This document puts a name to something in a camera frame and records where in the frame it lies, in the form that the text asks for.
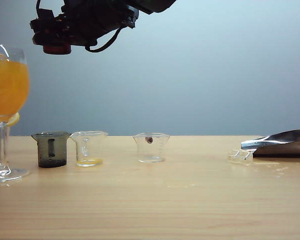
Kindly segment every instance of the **glass stem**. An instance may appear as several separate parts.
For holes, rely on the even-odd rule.
[[[0,176],[4,177],[11,173],[11,169],[8,166],[6,159],[6,131],[7,122],[0,122]]]

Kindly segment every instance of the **cylindrical container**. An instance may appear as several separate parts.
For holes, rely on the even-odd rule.
[[[137,144],[139,162],[157,163],[165,160],[164,149],[169,135],[157,132],[140,133],[133,136]]]
[[[67,164],[69,136],[70,133],[66,131],[40,132],[31,135],[37,141],[40,168],[55,168]]]
[[[103,162],[101,142],[108,135],[104,131],[76,131],[70,138],[76,143],[76,164],[90,167]]]

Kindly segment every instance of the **small round object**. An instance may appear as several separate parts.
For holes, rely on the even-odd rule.
[[[152,144],[154,142],[154,139],[151,136],[146,136],[145,140],[148,144]]]

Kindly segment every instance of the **clear beaker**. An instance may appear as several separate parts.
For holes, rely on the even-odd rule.
[[[102,164],[101,141],[108,135],[104,131],[76,131],[70,138],[76,143],[76,164],[90,167]]]
[[[164,149],[169,138],[169,135],[158,132],[146,132],[133,136],[137,144],[139,162],[158,163],[164,161]]]
[[[69,135],[70,133],[66,131],[40,132],[31,135],[37,141],[40,168],[55,168],[67,164]]]

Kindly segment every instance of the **stainless steel scoop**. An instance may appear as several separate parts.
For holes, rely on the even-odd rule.
[[[300,157],[300,129],[243,141],[241,149],[254,157]]]

